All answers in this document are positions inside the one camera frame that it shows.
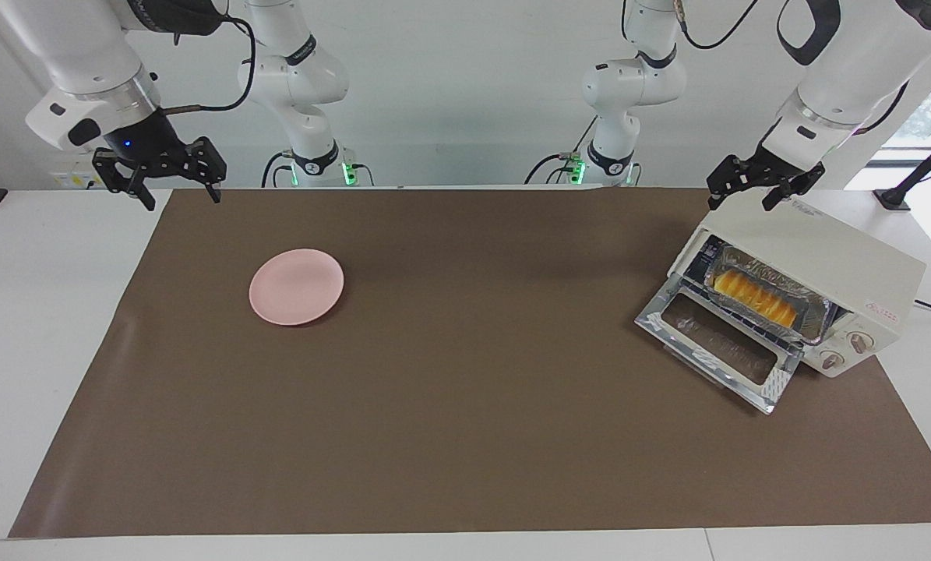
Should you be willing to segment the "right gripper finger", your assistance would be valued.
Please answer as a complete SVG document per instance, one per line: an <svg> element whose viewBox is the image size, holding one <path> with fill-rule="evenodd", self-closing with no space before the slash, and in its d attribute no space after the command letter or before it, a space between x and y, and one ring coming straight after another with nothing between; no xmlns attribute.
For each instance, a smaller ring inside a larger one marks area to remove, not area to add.
<svg viewBox="0 0 931 561"><path fill-rule="evenodd" d="M156 200L145 187L145 170L132 164L129 175L123 175L119 166L125 167L123 160L114 152L95 152L93 154L93 167L101 178L102 184L112 194L126 194L131 199L137 199L148 212L156 209Z"/></svg>
<svg viewBox="0 0 931 561"><path fill-rule="evenodd" d="M227 164L211 139L199 137L186 146L186 178L202 185L217 205L226 175Z"/></svg>

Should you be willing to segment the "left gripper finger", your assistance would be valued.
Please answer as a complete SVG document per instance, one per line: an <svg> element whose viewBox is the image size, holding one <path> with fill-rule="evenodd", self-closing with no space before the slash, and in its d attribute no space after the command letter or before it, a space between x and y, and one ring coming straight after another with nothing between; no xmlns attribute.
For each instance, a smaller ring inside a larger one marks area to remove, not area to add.
<svg viewBox="0 0 931 561"><path fill-rule="evenodd" d="M707 188L710 192L707 203L711 212L717 210L729 196L750 188L747 170L749 164L737 156L727 156L707 176Z"/></svg>
<svg viewBox="0 0 931 561"><path fill-rule="evenodd" d="M762 199L762 209L765 212L771 212L779 203L790 199L792 196L803 194L803 177L796 175L795 178L782 178L773 188L768 189L767 194Z"/></svg>

